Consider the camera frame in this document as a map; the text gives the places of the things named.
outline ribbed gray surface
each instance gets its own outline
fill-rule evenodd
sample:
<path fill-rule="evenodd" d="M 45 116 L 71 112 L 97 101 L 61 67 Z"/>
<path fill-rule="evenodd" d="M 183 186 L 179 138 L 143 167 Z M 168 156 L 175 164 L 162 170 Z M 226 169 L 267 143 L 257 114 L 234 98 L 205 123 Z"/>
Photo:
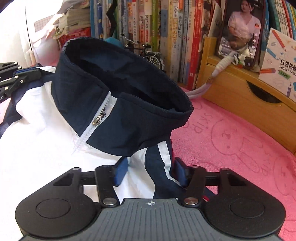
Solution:
<path fill-rule="evenodd" d="M 22 241 L 37 241 L 24 237 Z M 212 228 L 197 209 L 180 206 L 175 199 L 126 199 L 104 209 L 94 224 L 60 241 L 234 241 Z M 256 239 L 279 241 L 276 236 Z"/>

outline metal bolt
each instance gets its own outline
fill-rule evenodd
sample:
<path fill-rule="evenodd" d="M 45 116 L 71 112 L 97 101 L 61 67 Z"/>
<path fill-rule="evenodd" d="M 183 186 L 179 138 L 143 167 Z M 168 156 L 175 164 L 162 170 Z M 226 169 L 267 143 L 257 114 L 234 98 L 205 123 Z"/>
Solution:
<path fill-rule="evenodd" d="M 117 203 L 117 200 L 112 197 L 107 197 L 103 200 L 103 203 L 108 206 L 113 206 Z"/>
<path fill-rule="evenodd" d="M 198 199 L 195 197 L 187 197 L 184 199 L 184 203 L 187 205 L 196 205 L 198 204 Z"/>

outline pink tablecloth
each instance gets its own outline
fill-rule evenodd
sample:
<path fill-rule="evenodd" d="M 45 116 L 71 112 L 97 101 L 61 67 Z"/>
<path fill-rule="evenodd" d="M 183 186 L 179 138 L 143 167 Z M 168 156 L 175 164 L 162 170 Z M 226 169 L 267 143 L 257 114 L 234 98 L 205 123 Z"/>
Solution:
<path fill-rule="evenodd" d="M 296 158 L 252 124 L 204 99 L 193 100 L 185 126 L 172 132 L 175 156 L 208 171 L 229 167 L 278 198 L 287 211 L 280 232 L 296 240 Z M 8 101 L 0 105 L 2 122 Z"/>

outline white cable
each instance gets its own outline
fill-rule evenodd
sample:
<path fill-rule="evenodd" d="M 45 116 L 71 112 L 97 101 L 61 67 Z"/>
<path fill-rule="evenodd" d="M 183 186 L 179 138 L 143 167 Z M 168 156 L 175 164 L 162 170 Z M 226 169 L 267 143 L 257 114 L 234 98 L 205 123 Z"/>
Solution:
<path fill-rule="evenodd" d="M 203 84 L 201 87 L 199 87 L 195 90 L 186 92 L 189 99 L 195 99 L 197 97 L 202 96 L 205 92 L 207 92 L 207 90 L 212 85 L 211 81 L 209 81 L 209 80 L 215 78 L 219 73 L 221 73 L 229 65 L 231 65 L 231 63 L 233 63 L 234 65 L 238 65 L 239 60 L 238 60 L 237 56 L 235 55 L 235 53 L 236 53 L 235 51 L 232 51 L 228 56 L 226 56 L 222 60 L 220 60 L 220 62 L 216 65 L 215 70 L 213 71 L 213 73 L 211 74 L 211 76 L 209 77 L 209 79 L 207 80 L 207 82 L 205 84 Z"/>

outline wooden bookshelf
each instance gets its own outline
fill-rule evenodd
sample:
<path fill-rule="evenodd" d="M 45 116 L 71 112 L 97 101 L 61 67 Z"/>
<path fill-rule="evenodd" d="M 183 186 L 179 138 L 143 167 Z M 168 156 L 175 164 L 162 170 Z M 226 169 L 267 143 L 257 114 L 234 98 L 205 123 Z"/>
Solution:
<path fill-rule="evenodd" d="M 221 60 L 215 56 L 216 38 L 205 39 L 196 87 L 206 82 Z M 296 155 L 296 103 L 275 88 L 258 79 L 259 73 L 231 65 L 220 73 L 203 96 L 252 123 Z M 248 82 L 280 100 L 273 104 L 261 100 Z"/>

